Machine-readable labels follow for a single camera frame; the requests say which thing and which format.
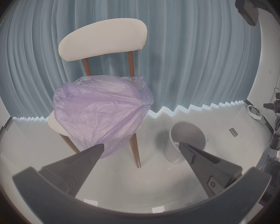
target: translucent purple garbage bag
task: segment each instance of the translucent purple garbage bag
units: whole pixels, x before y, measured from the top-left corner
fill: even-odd
[[[131,139],[152,104],[143,75],[81,77],[53,96],[58,123],[85,149],[103,143],[101,158]]]

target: chair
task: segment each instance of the chair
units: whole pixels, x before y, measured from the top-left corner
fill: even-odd
[[[142,49],[146,43],[147,27],[132,18],[116,18],[89,24],[68,34],[60,42],[58,51],[66,61],[84,60],[86,74],[91,75],[88,58],[104,54],[127,52],[130,76],[135,76],[133,51]],[[54,111],[48,118],[48,125],[58,132],[76,153],[77,147],[69,139],[68,133],[54,117]],[[130,139],[130,145],[138,168],[141,167],[136,134]]]

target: curtain fold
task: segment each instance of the curtain fold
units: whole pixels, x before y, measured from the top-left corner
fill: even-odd
[[[148,29],[133,54],[135,75],[144,75],[154,96],[151,110],[245,100],[258,69],[260,26],[249,26],[234,3],[18,0],[0,27],[0,96],[11,116],[47,117],[54,91],[86,75],[83,61],[60,58],[60,41],[85,25],[129,17]],[[127,53],[88,60],[92,75],[129,76]]]

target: trash can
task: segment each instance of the trash can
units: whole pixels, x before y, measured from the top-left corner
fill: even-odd
[[[169,130],[169,138],[165,147],[165,157],[172,163],[185,161],[179,151],[179,143],[185,142],[203,150],[206,144],[204,133],[195,124],[188,121],[175,122]]]

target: floor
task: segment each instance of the floor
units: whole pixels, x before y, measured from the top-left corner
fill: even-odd
[[[179,120],[196,124],[207,138],[205,151],[243,167],[255,166],[271,134],[251,118],[242,101],[189,109],[178,106],[146,115],[137,131],[142,167],[136,168],[129,143],[100,159],[76,198],[102,208],[131,213],[180,209],[207,199],[187,162],[173,164],[164,156],[170,126]],[[239,134],[233,137],[229,129]],[[74,154],[46,119],[14,119],[0,140],[0,183],[32,223],[33,213],[16,191],[11,176],[28,166],[42,166]]]

